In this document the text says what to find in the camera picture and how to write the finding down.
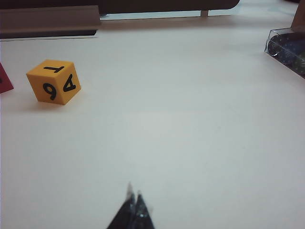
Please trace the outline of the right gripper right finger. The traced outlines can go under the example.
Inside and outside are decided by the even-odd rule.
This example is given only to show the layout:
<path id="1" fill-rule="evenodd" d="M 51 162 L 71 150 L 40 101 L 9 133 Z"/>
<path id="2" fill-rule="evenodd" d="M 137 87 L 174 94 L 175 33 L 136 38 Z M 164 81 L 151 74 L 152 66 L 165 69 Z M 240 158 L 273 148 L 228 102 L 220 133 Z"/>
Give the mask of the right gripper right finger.
<path id="1" fill-rule="evenodd" d="M 132 229 L 154 229 L 154 224 L 150 216 L 147 205 L 144 201 L 142 193 L 137 193 L 135 205 L 133 207 L 133 215 L 131 221 Z"/>

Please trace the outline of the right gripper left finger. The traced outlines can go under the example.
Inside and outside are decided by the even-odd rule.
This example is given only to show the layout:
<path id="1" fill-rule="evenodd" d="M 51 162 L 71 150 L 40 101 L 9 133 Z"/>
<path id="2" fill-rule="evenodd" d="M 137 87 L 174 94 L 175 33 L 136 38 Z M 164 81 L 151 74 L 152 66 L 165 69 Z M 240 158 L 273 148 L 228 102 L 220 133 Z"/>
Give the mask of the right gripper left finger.
<path id="1" fill-rule="evenodd" d="M 135 193 L 132 184 L 127 186 L 126 198 L 107 229 L 130 229 L 135 212 Z"/>

